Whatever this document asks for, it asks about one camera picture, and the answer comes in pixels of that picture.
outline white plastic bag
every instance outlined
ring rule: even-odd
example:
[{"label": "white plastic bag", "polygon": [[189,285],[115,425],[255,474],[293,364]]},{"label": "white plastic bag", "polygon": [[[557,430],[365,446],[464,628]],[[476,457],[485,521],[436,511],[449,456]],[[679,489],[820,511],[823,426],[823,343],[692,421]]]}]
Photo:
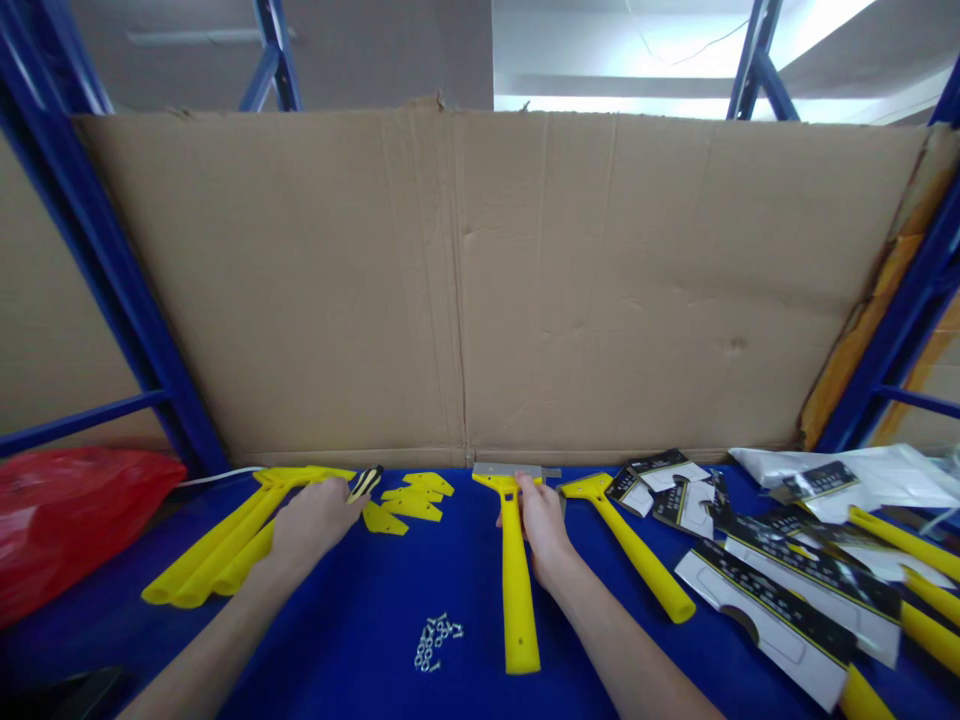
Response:
[{"label": "white plastic bag", "polygon": [[862,448],[845,453],[770,452],[732,448],[730,454],[760,483],[772,489],[783,478],[840,460],[882,505],[960,507],[960,480],[936,467],[909,445]]}]

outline black object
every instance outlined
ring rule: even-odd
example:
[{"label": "black object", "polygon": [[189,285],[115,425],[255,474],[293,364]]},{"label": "black object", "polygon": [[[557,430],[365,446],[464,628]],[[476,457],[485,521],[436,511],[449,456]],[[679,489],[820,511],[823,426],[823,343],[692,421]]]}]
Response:
[{"label": "black object", "polygon": [[3,701],[5,720],[99,720],[116,715],[127,699],[132,677],[106,667],[16,695]]}]

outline person's left hand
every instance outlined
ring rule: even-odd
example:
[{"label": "person's left hand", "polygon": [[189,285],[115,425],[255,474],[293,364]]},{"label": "person's left hand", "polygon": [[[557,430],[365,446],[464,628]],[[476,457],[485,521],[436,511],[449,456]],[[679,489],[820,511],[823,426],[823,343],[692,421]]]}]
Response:
[{"label": "person's left hand", "polygon": [[299,584],[360,517],[369,495],[347,504],[350,488],[341,477],[307,485],[277,513],[268,561]]}]

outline yellow scraper handle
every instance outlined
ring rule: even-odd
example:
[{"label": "yellow scraper handle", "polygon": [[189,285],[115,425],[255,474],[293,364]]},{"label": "yellow scraper handle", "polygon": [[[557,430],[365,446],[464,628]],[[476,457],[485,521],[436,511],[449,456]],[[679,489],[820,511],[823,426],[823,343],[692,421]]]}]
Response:
[{"label": "yellow scraper handle", "polygon": [[215,525],[206,535],[181,555],[152,583],[144,588],[140,597],[151,605],[165,605],[173,600],[183,584],[197,568],[210,556],[216,547],[250,514],[254,507],[266,496],[265,487],[257,488],[247,500],[232,513]]},{"label": "yellow scraper handle", "polygon": [[274,523],[276,520],[264,525],[263,529],[253,536],[253,540],[244,545],[243,550],[220,571],[213,581],[213,591],[217,595],[236,595],[253,566],[270,554],[273,549]]},{"label": "yellow scraper handle", "polygon": [[873,533],[878,538],[896,545],[918,560],[923,560],[930,567],[936,568],[947,577],[960,582],[960,557],[953,553],[938,548],[936,545],[931,545],[888,522],[884,522],[880,518],[865,513],[857,507],[850,508],[850,522]]},{"label": "yellow scraper handle", "polygon": [[909,603],[903,603],[900,624],[918,645],[960,677],[960,638]]},{"label": "yellow scraper handle", "polygon": [[853,665],[840,696],[840,709],[849,720],[896,720],[890,708]]},{"label": "yellow scraper handle", "polygon": [[257,503],[233,531],[217,545],[212,553],[203,561],[183,584],[183,587],[173,596],[173,606],[189,610],[200,607],[210,597],[213,591],[213,581],[231,560],[243,550],[253,536],[257,534],[270,514],[277,509],[283,498],[289,492],[289,485],[273,486],[267,490],[263,500]]},{"label": "yellow scraper handle", "polygon": [[960,627],[960,598],[943,588],[938,588],[912,568],[904,566],[903,574],[907,578],[908,588],[923,598],[927,605]]},{"label": "yellow scraper handle", "polygon": [[633,531],[633,528],[627,525],[627,521],[620,517],[620,513],[610,504],[606,495],[600,493],[599,497],[591,496],[589,500],[600,511],[601,517],[620,542],[620,547],[623,548],[627,557],[630,558],[630,562],[640,573],[640,577],[643,578],[657,600],[660,601],[663,609],[667,611],[670,619],[679,625],[692,618],[693,613],[697,610],[693,600],[684,592],[680,584],[670,574],[670,571],[663,566],[663,563],[647,547],[646,543]]},{"label": "yellow scraper handle", "polygon": [[520,528],[520,505],[516,490],[500,491],[503,524],[503,640],[507,675],[540,672],[540,647],[533,616],[530,571]]}]

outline blue shelf beam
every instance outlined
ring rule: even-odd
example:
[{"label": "blue shelf beam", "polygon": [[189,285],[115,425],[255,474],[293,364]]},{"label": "blue shelf beam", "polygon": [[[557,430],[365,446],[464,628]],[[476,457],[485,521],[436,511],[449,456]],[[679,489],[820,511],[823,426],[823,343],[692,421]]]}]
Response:
[{"label": "blue shelf beam", "polygon": [[70,113],[103,113],[109,101],[61,12],[53,2],[0,3],[0,127],[80,266],[140,397],[163,395],[152,407],[174,450],[194,476],[223,472],[230,465],[220,439],[74,132]]},{"label": "blue shelf beam", "polygon": [[[280,57],[273,72],[273,85],[277,90],[277,106],[284,112],[301,111],[303,110],[303,102],[300,99],[300,85],[297,82],[297,72],[293,65],[293,49],[290,42],[290,33],[287,29],[286,15],[283,12],[283,0],[253,0],[253,10],[257,16],[257,24],[260,26],[264,49],[264,58],[257,66],[257,73],[259,74],[268,62],[266,58],[268,52],[272,53],[275,50],[279,52]],[[258,83],[258,75],[254,75],[253,82],[247,90],[247,95],[244,96],[245,102],[251,90],[254,89],[255,83]]]},{"label": "blue shelf beam", "polygon": [[[933,120],[960,125],[960,59]],[[816,449],[841,452],[861,447],[891,400],[960,417],[953,403],[902,390],[960,283],[960,175],[954,177],[896,295],[877,326]]]},{"label": "blue shelf beam", "polygon": [[762,87],[777,120],[799,120],[797,111],[770,60],[773,32],[780,18],[782,0],[755,0],[747,23],[747,37],[733,81],[727,120],[749,120]]},{"label": "blue shelf beam", "polygon": [[913,405],[914,407],[921,408],[922,410],[929,410],[930,412],[939,413],[940,415],[946,415],[948,417],[960,420],[960,404],[950,402],[949,400],[941,400],[940,398],[935,398],[931,395],[915,393],[911,390],[891,387],[890,385],[881,385],[878,387],[877,394],[885,397],[887,400],[906,403],[907,405]]},{"label": "blue shelf beam", "polygon": [[274,82],[274,75],[280,66],[280,58],[280,48],[274,43],[270,43],[263,49],[260,64],[257,65],[250,86],[240,101],[240,112],[260,112],[263,109],[263,103]]},{"label": "blue shelf beam", "polygon": [[49,79],[56,85],[62,100],[61,110],[67,113],[112,115],[113,105],[100,84],[93,62],[87,55],[80,31],[67,0],[40,0],[28,3],[18,0],[24,25],[44,52]]},{"label": "blue shelf beam", "polygon": [[89,430],[92,427],[117,420],[139,410],[157,407],[167,399],[167,394],[162,390],[153,390],[93,410],[86,410],[76,415],[60,418],[45,425],[38,425],[29,430],[0,436],[0,457],[23,452],[38,445],[65,438],[67,435],[73,435],[81,430]]}]

